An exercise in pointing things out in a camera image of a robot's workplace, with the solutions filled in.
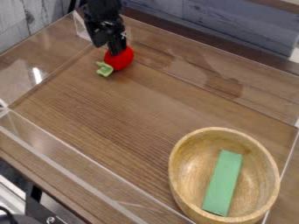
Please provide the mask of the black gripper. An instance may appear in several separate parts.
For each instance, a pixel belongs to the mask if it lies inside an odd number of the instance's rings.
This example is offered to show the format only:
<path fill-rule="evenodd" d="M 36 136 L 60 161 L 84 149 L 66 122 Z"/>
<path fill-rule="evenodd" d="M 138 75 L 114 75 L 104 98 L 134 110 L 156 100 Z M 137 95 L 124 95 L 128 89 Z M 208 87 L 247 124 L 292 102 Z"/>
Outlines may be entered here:
<path fill-rule="evenodd" d="M 94 47 L 105 43 L 112 56 L 126 49 L 126 32 L 118 15 L 120 0 L 86 0 L 84 5 L 84 24 Z"/>

